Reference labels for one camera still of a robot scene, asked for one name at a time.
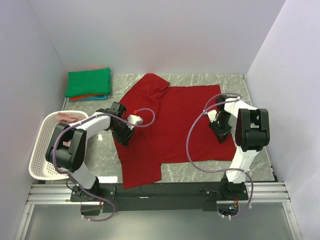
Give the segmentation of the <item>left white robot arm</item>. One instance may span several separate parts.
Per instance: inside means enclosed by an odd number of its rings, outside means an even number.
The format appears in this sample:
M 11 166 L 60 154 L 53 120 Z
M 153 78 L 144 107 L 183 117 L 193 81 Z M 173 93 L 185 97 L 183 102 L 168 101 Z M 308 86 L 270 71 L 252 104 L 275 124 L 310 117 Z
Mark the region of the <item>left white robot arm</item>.
M 88 201 L 104 196 L 98 177 L 85 164 L 88 140 L 101 131 L 110 131 L 117 143 L 127 146 L 135 127 L 144 120 L 136 113 L 125 116 L 126 111 L 123 104 L 113 102 L 109 108 L 100 108 L 75 123 L 58 123 L 54 128 L 45 159 L 75 184 L 75 195 Z

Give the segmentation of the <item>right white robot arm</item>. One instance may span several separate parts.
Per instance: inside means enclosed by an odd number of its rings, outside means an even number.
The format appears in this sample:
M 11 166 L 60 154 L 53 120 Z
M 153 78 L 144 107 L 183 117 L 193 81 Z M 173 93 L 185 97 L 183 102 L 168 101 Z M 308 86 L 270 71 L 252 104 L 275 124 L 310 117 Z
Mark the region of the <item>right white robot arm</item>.
M 231 200 L 247 192 L 246 174 L 258 153 L 270 142 L 269 112 L 256 108 L 241 100 L 240 95 L 220 93 L 213 97 L 217 109 L 205 114 L 209 118 L 209 127 L 220 144 L 231 135 L 229 124 L 231 116 L 236 117 L 236 150 L 229 170 L 224 172 L 220 181 L 219 194 L 225 200 Z

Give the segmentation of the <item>red t shirt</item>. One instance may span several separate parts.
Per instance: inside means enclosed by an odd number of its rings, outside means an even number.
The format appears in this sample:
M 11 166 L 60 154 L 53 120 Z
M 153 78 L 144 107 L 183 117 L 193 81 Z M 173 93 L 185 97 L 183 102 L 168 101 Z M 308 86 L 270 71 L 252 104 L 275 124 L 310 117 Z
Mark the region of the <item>red t shirt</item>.
M 168 81 L 153 73 L 144 75 L 133 85 L 120 103 L 129 114 L 141 110 L 144 124 L 154 122 L 148 127 L 137 127 L 128 146 L 115 143 L 124 188 L 160 181 L 162 164 L 188 162 L 186 143 L 194 162 L 231 161 L 236 152 L 232 136 L 219 143 L 206 117 L 198 121 L 187 140 L 206 102 L 220 92 L 219 85 L 170 86 Z

